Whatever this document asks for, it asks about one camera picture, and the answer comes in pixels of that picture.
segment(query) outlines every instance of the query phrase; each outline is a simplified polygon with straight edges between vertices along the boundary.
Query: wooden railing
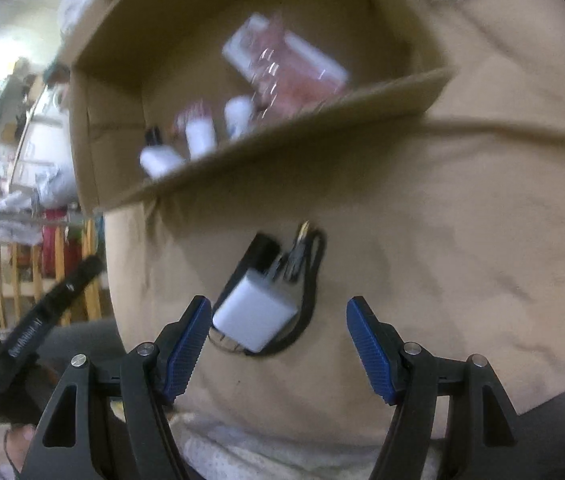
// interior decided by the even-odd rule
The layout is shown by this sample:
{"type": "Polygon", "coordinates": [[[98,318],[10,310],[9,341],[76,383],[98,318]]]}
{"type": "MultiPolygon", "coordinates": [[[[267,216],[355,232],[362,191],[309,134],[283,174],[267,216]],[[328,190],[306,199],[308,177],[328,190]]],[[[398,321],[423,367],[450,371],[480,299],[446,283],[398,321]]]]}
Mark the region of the wooden railing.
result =
{"type": "MultiPolygon", "coordinates": [[[[96,253],[96,229],[93,220],[85,223],[82,233],[82,256],[96,253]]],[[[56,283],[65,277],[65,239],[64,228],[57,227],[55,231],[55,277],[44,278],[42,276],[41,246],[32,247],[31,265],[32,280],[21,281],[21,268],[18,265],[18,244],[5,244],[0,242],[0,328],[3,330],[12,328],[21,319],[24,312],[24,303],[33,303],[40,300],[44,294],[49,292],[56,283]],[[3,272],[2,252],[11,247],[11,283],[5,283],[3,272]],[[6,311],[7,304],[13,304],[14,323],[8,322],[6,311]]],[[[100,287],[98,280],[94,280],[86,289],[83,301],[76,302],[62,317],[60,324],[68,325],[76,320],[101,319],[102,307],[100,301],[100,287]]]]}

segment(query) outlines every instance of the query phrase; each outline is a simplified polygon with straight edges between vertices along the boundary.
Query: white power adapter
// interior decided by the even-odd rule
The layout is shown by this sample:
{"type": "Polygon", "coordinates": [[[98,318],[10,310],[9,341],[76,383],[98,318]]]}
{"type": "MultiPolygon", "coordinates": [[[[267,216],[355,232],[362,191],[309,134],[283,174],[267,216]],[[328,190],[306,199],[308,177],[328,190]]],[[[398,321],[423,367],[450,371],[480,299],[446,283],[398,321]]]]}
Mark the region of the white power adapter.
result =
{"type": "Polygon", "coordinates": [[[213,325],[253,353],[261,351],[296,314],[298,306],[249,269],[213,316],[213,325]]]}

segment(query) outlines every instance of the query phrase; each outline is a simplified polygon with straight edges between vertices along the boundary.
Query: beige fabric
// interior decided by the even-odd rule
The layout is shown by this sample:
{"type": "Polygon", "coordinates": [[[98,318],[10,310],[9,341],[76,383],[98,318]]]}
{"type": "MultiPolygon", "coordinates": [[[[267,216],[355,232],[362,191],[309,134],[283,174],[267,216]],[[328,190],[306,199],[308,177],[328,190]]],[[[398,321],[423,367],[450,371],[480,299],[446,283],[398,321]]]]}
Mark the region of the beige fabric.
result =
{"type": "Polygon", "coordinates": [[[485,354],[519,412],[565,390],[565,3],[466,0],[431,19],[461,70],[426,119],[329,134],[107,216],[128,348],[194,294],[216,298],[257,230],[290,240],[312,219],[328,233],[303,337],[267,360],[206,345],[184,407],[380,443],[391,409],[345,326],[357,294],[434,354],[485,354]]]}

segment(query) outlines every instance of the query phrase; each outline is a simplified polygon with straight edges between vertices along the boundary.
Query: black device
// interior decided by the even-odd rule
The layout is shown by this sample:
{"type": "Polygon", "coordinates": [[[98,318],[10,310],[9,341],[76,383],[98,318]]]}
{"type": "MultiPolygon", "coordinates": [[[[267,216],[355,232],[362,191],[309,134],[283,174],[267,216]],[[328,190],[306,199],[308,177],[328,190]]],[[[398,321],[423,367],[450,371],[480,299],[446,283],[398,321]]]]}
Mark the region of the black device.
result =
{"type": "Polygon", "coordinates": [[[83,260],[32,307],[4,342],[0,341],[0,419],[14,424],[38,423],[53,385],[36,364],[36,351],[65,310],[102,270],[97,256],[83,260]]]}
{"type": "Polygon", "coordinates": [[[216,303],[213,305],[214,312],[220,308],[222,302],[227,299],[227,296],[230,295],[231,291],[238,285],[238,282],[242,280],[249,269],[254,269],[264,274],[269,270],[279,254],[280,244],[277,240],[264,233],[256,233],[244,256],[240,258],[236,269],[231,273],[229,280],[227,280],[226,285],[220,292],[216,303]]]}
{"type": "Polygon", "coordinates": [[[40,420],[21,478],[118,478],[106,423],[110,397],[122,397],[140,478],[200,478],[181,459],[162,407],[184,393],[210,326],[211,304],[196,296],[155,342],[120,360],[96,367],[87,356],[75,356],[40,420]]]}
{"type": "MultiPolygon", "coordinates": [[[[111,396],[122,397],[142,480],[197,478],[186,470],[161,406],[184,393],[210,324],[209,302],[197,296],[155,343],[120,361],[105,368],[75,357],[38,425],[21,478],[117,479],[103,418],[111,396]]],[[[454,361],[405,343],[362,297],[347,305],[347,324],[374,391],[397,405],[370,479],[421,478],[438,396],[451,397],[441,479],[535,478],[517,446],[517,415],[486,358],[454,361]]]]}

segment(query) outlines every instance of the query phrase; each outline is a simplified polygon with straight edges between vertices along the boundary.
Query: small white bottle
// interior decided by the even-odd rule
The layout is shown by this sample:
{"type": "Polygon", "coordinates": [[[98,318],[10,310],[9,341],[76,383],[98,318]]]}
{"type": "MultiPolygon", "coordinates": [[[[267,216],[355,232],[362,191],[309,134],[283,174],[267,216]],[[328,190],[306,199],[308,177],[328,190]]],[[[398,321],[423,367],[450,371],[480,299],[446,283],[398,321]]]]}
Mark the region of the small white bottle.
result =
{"type": "Polygon", "coordinates": [[[216,130],[213,127],[213,119],[209,116],[189,119],[184,127],[184,134],[192,160],[216,149],[216,130]]]}
{"type": "Polygon", "coordinates": [[[227,134],[231,140],[238,139],[251,129],[251,121],[256,112],[252,98],[248,95],[234,97],[225,105],[227,134]]]}
{"type": "Polygon", "coordinates": [[[145,142],[147,146],[140,152],[140,165],[152,179],[173,173],[185,164],[175,149],[162,143],[157,126],[145,133],[145,142]]]}

